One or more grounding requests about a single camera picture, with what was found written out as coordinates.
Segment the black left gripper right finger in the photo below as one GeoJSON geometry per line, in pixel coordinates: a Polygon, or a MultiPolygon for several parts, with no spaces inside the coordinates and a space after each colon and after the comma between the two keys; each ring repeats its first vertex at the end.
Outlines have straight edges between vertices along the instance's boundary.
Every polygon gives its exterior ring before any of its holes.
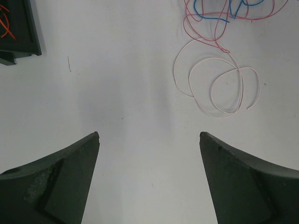
{"type": "Polygon", "coordinates": [[[207,132],[200,152],[217,222],[297,224],[299,172],[236,149],[207,132]]]}

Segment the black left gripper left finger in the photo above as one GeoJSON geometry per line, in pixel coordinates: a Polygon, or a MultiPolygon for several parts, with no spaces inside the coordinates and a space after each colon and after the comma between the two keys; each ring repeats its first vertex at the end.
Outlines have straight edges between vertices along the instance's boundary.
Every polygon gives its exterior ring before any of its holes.
{"type": "Polygon", "coordinates": [[[93,132],[0,175],[2,224],[80,224],[100,148],[93,132]]]}

